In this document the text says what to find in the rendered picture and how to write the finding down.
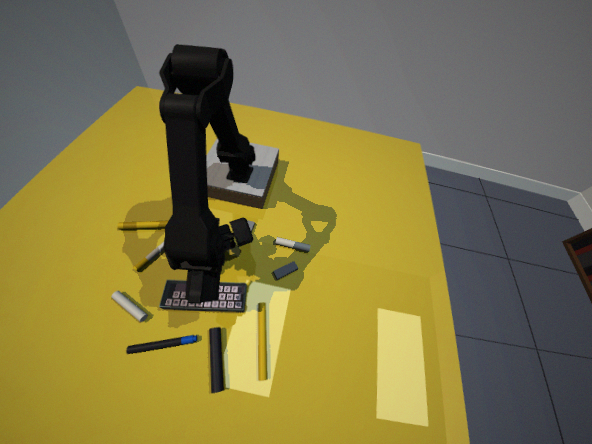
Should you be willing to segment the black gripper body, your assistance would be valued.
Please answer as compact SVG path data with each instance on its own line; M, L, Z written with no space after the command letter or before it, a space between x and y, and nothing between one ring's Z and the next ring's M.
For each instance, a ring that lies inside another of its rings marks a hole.
M235 237L237 246L243 246L245 244L251 243L253 241L253 236L250 230L250 227L248 225L247 220L242 217L233 221L229 222L232 232L230 231L229 226L225 226L219 229L220 234L223 237L224 240L224 246L228 245L230 242L233 242L233 237ZM164 245L163 245L163 249L164 249ZM169 266L171 267L171 269L173 270L177 270L175 269L174 265L172 264L170 258L167 256L167 253L164 249L165 255L167 257Z

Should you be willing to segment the dark keyboard with keys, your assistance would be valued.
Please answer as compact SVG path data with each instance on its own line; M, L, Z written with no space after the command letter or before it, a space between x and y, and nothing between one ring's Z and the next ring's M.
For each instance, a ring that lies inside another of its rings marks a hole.
M185 299L186 281L167 279L159 307L166 310L245 313L246 287L246 282L220 282L216 302L189 303Z

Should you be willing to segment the yellow cylinder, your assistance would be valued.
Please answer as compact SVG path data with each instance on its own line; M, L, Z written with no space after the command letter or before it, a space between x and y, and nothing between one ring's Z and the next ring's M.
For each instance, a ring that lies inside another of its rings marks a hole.
M258 303L258 381L267 380L266 303Z

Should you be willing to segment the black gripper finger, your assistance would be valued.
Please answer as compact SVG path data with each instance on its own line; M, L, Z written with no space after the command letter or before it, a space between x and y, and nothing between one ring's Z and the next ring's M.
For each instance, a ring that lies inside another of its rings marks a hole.
M219 229L220 229L220 228L222 228L222 227L225 227L225 226L228 226L228 225L227 225L227 224L225 224L225 225L219 226ZM225 248L225 251L228 251L229 249L232 249L232 248L234 248L234 247L235 247L235 242L234 242L234 240L233 240L233 242L230 242L228 245L224 246L224 248Z

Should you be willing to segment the black cylinder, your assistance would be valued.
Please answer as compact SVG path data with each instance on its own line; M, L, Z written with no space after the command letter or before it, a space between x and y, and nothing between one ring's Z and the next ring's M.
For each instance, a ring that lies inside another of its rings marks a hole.
M209 329L210 339L210 372L211 372L211 393L218 393L224 390L223 362L221 346L221 328Z

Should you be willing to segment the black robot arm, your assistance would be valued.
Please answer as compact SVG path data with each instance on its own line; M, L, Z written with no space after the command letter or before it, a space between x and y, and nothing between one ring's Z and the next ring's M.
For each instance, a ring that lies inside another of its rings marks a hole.
M220 218L208 206L208 124L218 139L217 157L229 164L227 179L247 183L255 160L254 147L239 133L231 111L232 65L223 48L176 44L160 70L165 89L159 110L166 124L173 201L164 249L175 269L188 270L189 303L218 300L226 261Z

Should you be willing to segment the black pen with blue cap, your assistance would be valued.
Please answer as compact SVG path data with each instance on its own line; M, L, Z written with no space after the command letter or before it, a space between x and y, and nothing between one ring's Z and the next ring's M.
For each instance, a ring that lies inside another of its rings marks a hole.
M178 346L178 345L182 345L182 344L191 344L194 343L195 341L197 341L197 335L189 335L189 336L184 336L184 337L179 337L179 338L170 338L170 339L166 339L166 340L162 340L162 341L153 341L153 342L148 342L148 343L144 343L144 344L135 344L132 346L128 346L126 348L126 351L128 354L131 353L135 353L135 352L143 352L143 351L148 351L148 350L156 350L156 349L160 349L160 348L165 348L165 347L173 347L173 346Z

